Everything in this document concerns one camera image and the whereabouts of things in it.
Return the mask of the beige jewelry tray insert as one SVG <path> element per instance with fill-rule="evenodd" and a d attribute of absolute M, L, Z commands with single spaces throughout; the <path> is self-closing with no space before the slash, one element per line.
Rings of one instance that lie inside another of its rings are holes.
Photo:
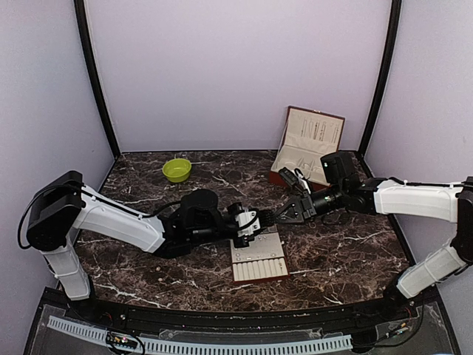
<path fill-rule="evenodd" d="M 290 276 L 282 241 L 276 229 L 256 236 L 248 247 L 231 246 L 234 283 L 251 284 L 283 280 Z"/>

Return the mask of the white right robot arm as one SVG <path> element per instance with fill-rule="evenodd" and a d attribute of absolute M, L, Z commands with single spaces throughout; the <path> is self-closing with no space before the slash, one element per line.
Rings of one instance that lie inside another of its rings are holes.
<path fill-rule="evenodd" d="M 472 266 L 472 177 L 454 183 L 419 183 L 396 177 L 360 180 L 347 152 L 321 157 L 329 186 L 313 191 L 299 169 L 283 167 L 279 176 L 299 195 L 276 212 L 276 222 L 304 223 L 336 209 L 362 214 L 405 214 L 446 220 L 457 226 L 452 240 L 396 276 L 384 290 L 377 314 L 394 320 L 406 300 Z"/>

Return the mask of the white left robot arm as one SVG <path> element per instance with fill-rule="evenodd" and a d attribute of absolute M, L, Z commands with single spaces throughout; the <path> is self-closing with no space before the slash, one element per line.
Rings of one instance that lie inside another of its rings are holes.
<path fill-rule="evenodd" d="M 18 224 L 21 249 L 40 251 L 75 310 L 88 322 L 99 322 L 104 306 L 92 296 L 93 285 L 70 240 L 74 230 L 93 231 L 128 243 L 157 257 L 187 255 L 202 244 L 232 240 L 237 248 L 249 246 L 276 222 L 271 210 L 244 208 L 234 203 L 226 213 L 218 209 L 218 196 L 197 189 L 174 201 L 168 217 L 162 208 L 145 214 L 119 204 L 83 182 L 83 175 L 68 171 L 35 193 Z"/>

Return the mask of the red wooden jewelry box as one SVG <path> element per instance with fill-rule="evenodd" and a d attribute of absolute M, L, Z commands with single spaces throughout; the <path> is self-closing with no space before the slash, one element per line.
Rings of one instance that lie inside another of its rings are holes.
<path fill-rule="evenodd" d="M 315 190 L 327 187 L 320 158 L 338 151 L 344 122 L 345 118 L 337 115 L 289 106 L 269 182 L 285 186 L 279 170 L 286 167 L 299 169 Z"/>

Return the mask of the green plastic bowl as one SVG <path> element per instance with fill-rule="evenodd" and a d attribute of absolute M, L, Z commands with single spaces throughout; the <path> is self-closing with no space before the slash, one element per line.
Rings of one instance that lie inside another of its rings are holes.
<path fill-rule="evenodd" d="M 191 174 L 191 162 L 184 158 L 175 158 L 167 161 L 162 172 L 166 179 L 171 183 L 182 183 L 186 181 Z"/>

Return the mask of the black front table rail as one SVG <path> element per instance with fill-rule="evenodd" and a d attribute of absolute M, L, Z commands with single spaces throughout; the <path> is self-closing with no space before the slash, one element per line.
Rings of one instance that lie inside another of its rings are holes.
<path fill-rule="evenodd" d="M 322 328 L 324 331 L 370 330 L 391 320 L 414 318 L 420 314 L 416 308 L 423 303 L 423 295 L 410 301 L 393 298 L 376 299 L 349 305 L 327 308 L 310 308 L 296 311 L 270 312 L 204 312 L 178 311 L 127 305 L 91 298 L 73 302 L 63 291 L 46 290 L 45 296 L 66 309 L 78 320 L 110 326 L 120 331 L 157 333 L 160 330 L 189 330 L 204 332 L 270 332 L 298 331 Z"/>

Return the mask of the black right frame post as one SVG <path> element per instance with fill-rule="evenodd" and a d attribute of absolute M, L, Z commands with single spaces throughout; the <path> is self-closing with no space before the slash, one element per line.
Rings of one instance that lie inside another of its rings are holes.
<path fill-rule="evenodd" d="M 361 136 L 361 142 L 358 146 L 358 154 L 365 157 L 370 145 L 372 135 L 374 133 L 378 114 L 380 112 L 381 103 L 384 97 L 384 92 L 387 86 L 389 71 L 391 68 L 392 57 L 395 51 L 395 43 L 398 34 L 398 26 L 401 18 L 401 0 L 392 0 L 389 12 L 389 21 L 387 26 L 387 35 L 384 44 L 384 51 L 381 58 L 378 79 L 375 85 L 375 91 L 372 97 L 372 103 L 367 116 L 367 122 Z"/>

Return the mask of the black frame post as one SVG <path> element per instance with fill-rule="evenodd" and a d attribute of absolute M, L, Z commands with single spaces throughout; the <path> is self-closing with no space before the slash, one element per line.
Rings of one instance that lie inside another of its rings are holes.
<path fill-rule="evenodd" d="M 92 94 L 95 99 L 95 104 L 98 110 L 99 118 L 107 139 L 107 143 L 112 152 L 113 158 L 116 160 L 120 157 L 121 151 L 118 145 L 114 129 L 112 127 L 112 120 L 106 106 L 105 97 L 103 94 L 101 80 L 98 74 L 97 64 L 95 62 L 95 55 L 92 47 L 92 37 L 89 31 L 89 25 L 86 14 L 86 3 L 83 0 L 73 1 L 75 8 L 75 17 L 78 27 L 78 33 L 81 41 L 82 52 L 86 65 L 86 71 L 89 76 Z"/>
<path fill-rule="evenodd" d="M 381 103 L 384 97 L 384 92 L 387 86 L 389 71 L 391 68 L 392 57 L 395 51 L 395 43 L 398 34 L 398 26 L 401 18 L 401 0 L 392 0 L 389 12 L 389 21 L 387 26 L 387 35 L 384 44 L 384 51 L 381 58 L 378 79 L 375 85 L 375 91 L 372 97 L 372 103 L 367 116 L 367 122 L 361 136 L 361 142 L 358 146 L 358 154 L 365 157 L 370 145 L 372 135 L 374 133 L 378 114 L 380 112 Z"/>

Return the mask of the black left frame post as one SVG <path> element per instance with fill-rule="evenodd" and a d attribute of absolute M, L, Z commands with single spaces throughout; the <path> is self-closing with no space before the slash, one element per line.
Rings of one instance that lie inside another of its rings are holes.
<path fill-rule="evenodd" d="M 89 31 L 89 25 L 86 14 L 86 3 L 83 0 L 73 1 L 75 8 L 75 17 L 78 27 L 78 33 L 81 41 L 82 52 L 86 65 L 86 71 L 89 76 L 92 94 L 95 99 L 95 104 L 98 110 L 99 118 L 107 139 L 107 143 L 112 152 L 113 158 L 116 160 L 120 157 L 121 151 L 118 145 L 114 129 L 112 127 L 112 120 L 106 106 L 105 97 L 103 94 L 101 80 L 98 74 L 97 64 L 95 62 L 95 55 L 92 47 L 92 37 Z"/>

